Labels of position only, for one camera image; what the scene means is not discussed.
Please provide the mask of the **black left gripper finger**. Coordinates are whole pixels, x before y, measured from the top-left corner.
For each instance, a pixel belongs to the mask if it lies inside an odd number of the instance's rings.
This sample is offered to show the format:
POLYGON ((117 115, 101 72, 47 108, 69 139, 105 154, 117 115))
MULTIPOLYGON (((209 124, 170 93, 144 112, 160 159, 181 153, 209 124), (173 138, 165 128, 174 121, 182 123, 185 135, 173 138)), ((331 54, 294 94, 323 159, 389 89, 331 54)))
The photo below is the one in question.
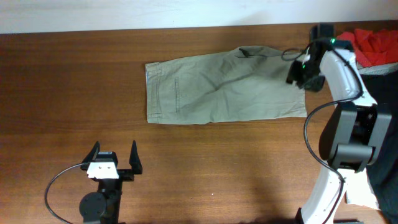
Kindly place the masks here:
POLYGON ((135 140, 132 142, 129 164, 134 174, 142 174, 142 164, 137 152, 137 144, 135 140))
POLYGON ((86 157, 82 160, 82 165, 80 166, 81 170, 88 170, 89 165, 96 159, 97 154, 100 151, 100 142, 96 141, 92 150, 86 155, 86 157))

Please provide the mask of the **khaki green shorts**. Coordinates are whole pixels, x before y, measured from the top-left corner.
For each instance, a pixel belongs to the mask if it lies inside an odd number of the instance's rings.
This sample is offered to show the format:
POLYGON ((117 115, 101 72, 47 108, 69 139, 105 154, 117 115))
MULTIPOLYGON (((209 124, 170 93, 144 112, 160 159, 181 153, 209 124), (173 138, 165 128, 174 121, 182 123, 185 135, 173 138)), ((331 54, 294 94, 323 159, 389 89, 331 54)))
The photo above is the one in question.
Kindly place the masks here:
POLYGON ((286 83, 294 53, 265 46, 147 63, 147 121, 207 124, 307 115, 305 92, 286 83))

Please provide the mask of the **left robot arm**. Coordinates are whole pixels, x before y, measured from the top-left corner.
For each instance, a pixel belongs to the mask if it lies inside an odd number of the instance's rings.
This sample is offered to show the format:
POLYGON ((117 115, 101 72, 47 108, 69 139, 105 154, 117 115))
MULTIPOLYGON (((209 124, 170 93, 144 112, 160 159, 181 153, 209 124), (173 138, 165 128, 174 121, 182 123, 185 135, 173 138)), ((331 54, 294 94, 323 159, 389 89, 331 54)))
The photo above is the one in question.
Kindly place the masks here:
POLYGON ((134 181, 134 176, 143 171, 135 141, 131 146, 129 165, 129 169, 118 169, 116 153, 100 151, 100 143, 95 143, 81 165, 87 177, 98 183, 97 191, 86 194, 80 202, 79 212, 84 223, 119 223, 123 183, 134 181))

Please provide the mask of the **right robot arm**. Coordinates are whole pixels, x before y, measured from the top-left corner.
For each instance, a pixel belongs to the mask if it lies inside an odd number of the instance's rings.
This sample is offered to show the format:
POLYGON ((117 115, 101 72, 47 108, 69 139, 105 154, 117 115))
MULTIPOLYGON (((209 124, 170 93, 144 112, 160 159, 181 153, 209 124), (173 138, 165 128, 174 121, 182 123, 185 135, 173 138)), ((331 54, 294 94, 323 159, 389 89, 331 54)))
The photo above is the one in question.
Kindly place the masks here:
POLYGON ((294 222, 333 223, 347 180, 376 162, 392 115, 367 91, 349 41, 315 39, 300 55, 303 59, 293 59, 286 82, 310 91, 320 91, 327 83, 333 98, 306 117, 303 138, 307 147, 312 116, 329 105, 335 109, 320 135, 319 153, 309 149, 322 168, 311 196, 298 209, 294 222))

